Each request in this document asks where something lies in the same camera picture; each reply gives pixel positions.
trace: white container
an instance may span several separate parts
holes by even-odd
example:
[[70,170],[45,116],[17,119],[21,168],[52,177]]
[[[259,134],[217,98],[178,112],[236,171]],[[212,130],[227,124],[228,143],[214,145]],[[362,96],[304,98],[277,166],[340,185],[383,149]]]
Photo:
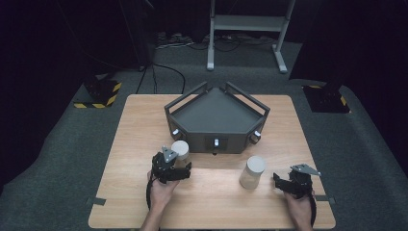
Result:
[[174,142],[171,146],[171,150],[178,153],[174,167],[185,167],[188,163],[191,162],[191,159],[189,157],[189,145],[185,141]]
[[252,156],[246,161],[245,169],[240,176],[241,185],[248,190],[258,187],[261,175],[265,170],[265,161],[260,156]]

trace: gray box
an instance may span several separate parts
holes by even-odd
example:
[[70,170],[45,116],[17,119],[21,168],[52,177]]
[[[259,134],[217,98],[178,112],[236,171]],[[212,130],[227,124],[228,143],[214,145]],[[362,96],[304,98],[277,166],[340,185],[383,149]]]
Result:
[[230,82],[225,89],[204,82],[165,105],[165,111],[170,135],[186,141],[190,152],[239,154],[260,140],[269,107]]

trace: human arm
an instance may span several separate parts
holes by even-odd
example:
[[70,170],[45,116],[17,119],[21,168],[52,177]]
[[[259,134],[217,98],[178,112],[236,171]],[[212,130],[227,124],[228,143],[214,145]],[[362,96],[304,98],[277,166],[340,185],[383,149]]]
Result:
[[284,192],[288,202],[289,214],[297,231],[312,231],[310,223],[312,219],[312,209],[307,195],[296,199],[290,193]]
[[[151,171],[147,173],[147,179],[150,179]],[[170,202],[173,191],[180,181],[167,181],[166,184],[161,183],[153,177],[152,188],[150,191],[150,211],[140,228],[140,231],[157,231],[160,227],[160,222],[163,217],[165,208]]]

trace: yellow black striped tape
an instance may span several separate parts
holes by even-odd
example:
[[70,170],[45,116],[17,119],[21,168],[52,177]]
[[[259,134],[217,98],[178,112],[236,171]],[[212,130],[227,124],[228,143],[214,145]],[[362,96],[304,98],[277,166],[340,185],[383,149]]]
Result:
[[109,108],[114,104],[117,93],[119,92],[120,87],[122,86],[121,83],[117,83],[112,90],[112,96],[108,99],[108,101],[105,103],[95,103],[95,102],[74,102],[74,107],[75,108],[97,108],[97,109],[103,109],[103,108]]
[[343,106],[347,105],[343,96],[340,98],[340,100],[342,100]]

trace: human hand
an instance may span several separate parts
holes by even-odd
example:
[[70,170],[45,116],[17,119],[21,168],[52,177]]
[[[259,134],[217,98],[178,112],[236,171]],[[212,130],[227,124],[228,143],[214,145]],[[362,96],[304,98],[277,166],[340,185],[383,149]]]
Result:
[[288,201],[289,214],[298,231],[313,230],[310,223],[312,219],[312,208],[309,196],[305,195],[299,199],[294,198],[290,193],[284,192]]
[[[147,172],[147,180],[150,179],[151,171]],[[163,184],[159,180],[152,176],[153,183],[150,190],[150,201],[151,201],[151,210],[162,211],[165,209],[168,202],[173,196],[173,191],[180,181],[167,181],[166,184]]]

